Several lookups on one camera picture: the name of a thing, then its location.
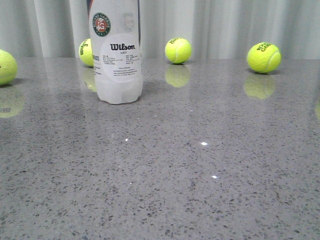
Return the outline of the clear Wilson tennis ball can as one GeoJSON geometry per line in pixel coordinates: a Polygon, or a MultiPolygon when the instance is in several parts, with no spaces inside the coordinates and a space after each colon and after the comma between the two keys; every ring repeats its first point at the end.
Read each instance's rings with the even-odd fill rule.
{"type": "Polygon", "coordinates": [[[97,95],[113,105],[135,102],[143,89],[140,2],[86,4],[97,95]]]}

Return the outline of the middle yellow tennis ball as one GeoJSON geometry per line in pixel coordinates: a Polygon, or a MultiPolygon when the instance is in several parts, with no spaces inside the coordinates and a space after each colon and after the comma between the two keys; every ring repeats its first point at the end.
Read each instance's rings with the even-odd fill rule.
{"type": "Polygon", "coordinates": [[[181,37],[170,39],[165,46],[165,56],[173,64],[186,62],[192,55],[190,42],[181,37]]]}

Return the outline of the grey-white curtain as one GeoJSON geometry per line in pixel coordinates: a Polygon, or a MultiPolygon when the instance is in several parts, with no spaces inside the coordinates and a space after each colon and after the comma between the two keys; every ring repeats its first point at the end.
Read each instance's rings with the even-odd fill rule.
{"type": "MultiPolygon", "coordinates": [[[[142,0],[144,58],[165,55],[174,37],[187,39],[194,59],[244,59],[260,42],[286,59],[320,57],[317,0],[142,0]]],[[[0,47],[17,57],[77,57],[89,34],[84,0],[3,0],[0,47]]]]}

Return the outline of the right yellow tennis ball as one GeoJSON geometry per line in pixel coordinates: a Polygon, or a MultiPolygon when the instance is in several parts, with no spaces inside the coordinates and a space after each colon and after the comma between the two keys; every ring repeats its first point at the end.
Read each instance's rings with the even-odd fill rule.
{"type": "Polygon", "coordinates": [[[266,74],[280,65],[282,55],[275,44],[260,42],[248,51],[246,60],[251,70],[256,73],[266,74]]]}

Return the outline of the far-left yellow tennis ball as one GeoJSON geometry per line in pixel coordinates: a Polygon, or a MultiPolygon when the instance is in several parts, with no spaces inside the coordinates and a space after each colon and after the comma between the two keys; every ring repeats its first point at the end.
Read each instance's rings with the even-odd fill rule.
{"type": "Polygon", "coordinates": [[[17,75],[18,65],[15,58],[7,51],[0,50],[0,85],[12,82],[17,75]]]}

